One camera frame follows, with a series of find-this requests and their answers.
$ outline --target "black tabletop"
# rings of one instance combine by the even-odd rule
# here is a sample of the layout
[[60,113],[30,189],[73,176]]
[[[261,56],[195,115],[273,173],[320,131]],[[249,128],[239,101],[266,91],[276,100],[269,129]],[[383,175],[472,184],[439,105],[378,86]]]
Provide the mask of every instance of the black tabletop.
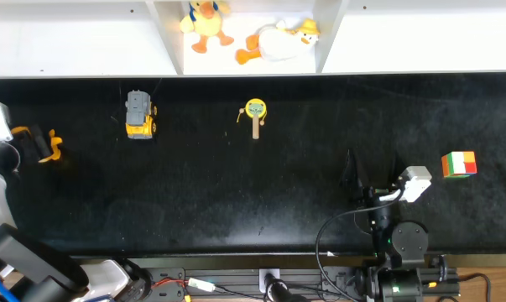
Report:
[[[128,139],[126,95],[153,95],[156,139]],[[268,107],[260,139],[238,109]],[[431,253],[506,253],[506,74],[0,81],[13,125],[64,139],[63,158],[8,177],[18,228],[77,255],[309,253],[350,209],[338,182],[355,148],[372,182],[391,160],[431,187],[402,204]],[[478,173],[442,178],[441,156],[474,151]],[[353,217],[322,251],[371,254]]]

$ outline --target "rubik's cube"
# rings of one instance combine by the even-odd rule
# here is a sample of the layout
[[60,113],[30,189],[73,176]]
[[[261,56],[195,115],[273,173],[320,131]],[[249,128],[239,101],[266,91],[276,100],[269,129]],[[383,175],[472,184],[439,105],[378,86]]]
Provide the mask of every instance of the rubik's cube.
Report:
[[463,178],[477,173],[473,151],[450,152],[441,158],[445,178]]

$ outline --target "orange beak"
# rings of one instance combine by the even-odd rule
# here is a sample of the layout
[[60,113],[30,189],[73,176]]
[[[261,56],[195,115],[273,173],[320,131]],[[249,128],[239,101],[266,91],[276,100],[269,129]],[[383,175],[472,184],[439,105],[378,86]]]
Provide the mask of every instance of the orange beak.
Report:
[[204,18],[213,18],[213,15],[216,13],[211,1],[201,4],[200,10]]

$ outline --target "yellow toy truck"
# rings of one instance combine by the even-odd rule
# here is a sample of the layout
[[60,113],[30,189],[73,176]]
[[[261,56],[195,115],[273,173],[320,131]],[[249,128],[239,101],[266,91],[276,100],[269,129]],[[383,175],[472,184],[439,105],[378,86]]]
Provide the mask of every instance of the yellow toy truck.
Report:
[[126,101],[126,132],[132,139],[150,139],[156,131],[155,117],[158,108],[143,91],[130,91]]

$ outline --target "duck plush toy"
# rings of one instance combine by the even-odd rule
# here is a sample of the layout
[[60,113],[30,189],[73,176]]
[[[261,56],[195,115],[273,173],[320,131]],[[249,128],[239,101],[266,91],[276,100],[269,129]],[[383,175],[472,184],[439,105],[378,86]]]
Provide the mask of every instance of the duck plush toy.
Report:
[[265,26],[258,34],[249,36],[246,40],[248,51],[238,50],[236,60],[243,65],[260,57],[269,61],[291,59],[312,49],[319,35],[316,22],[312,19],[306,19],[296,30],[287,29],[284,21],[280,21],[275,26]]
[[201,41],[193,44],[191,48],[199,54],[206,53],[206,43],[208,38],[217,36],[221,40],[221,45],[232,44],[234,39],[226,36],[222,31],[221,13],[230,13],[230,8],[226,3],[215,1],[191,1],[189,3],[189,14],[180,22],[180,30],[188,34],[195,30],[201,36]]

